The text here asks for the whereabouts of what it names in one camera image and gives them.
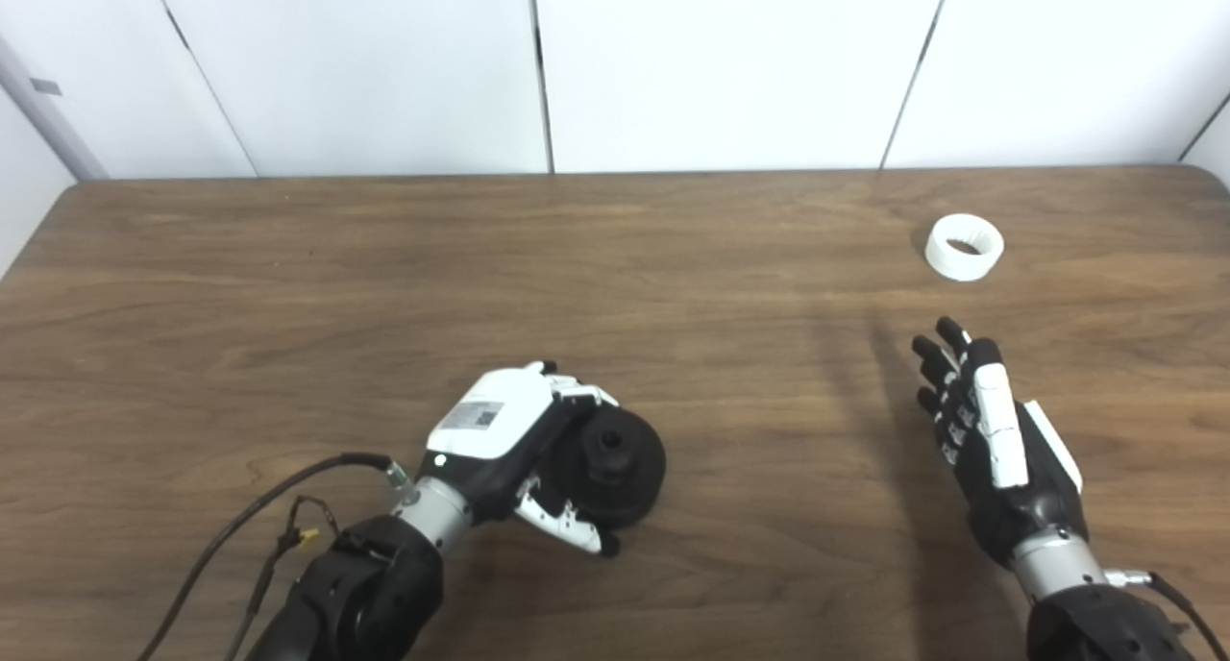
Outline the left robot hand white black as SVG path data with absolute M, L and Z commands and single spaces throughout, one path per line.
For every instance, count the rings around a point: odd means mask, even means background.
M 541 464 L 558 441 L 619 405 L 549 359 L 483 373 L 430 430 L 401 521 L 442 556 L 476 526 L 518 515 L 582 551 L 615 558 L 619 539 L 581 518 Z

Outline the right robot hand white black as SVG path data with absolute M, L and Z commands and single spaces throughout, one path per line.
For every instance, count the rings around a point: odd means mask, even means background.
M 1007 566 L 1015 548 L 1046 531 L 1089 539 L 1081 471 L 1041 403 L 1016 398 L 998 343 L 948 316 L 935 331 L 938 341 L 911 341 L 926 380 L 918 403 L 978 547 Z

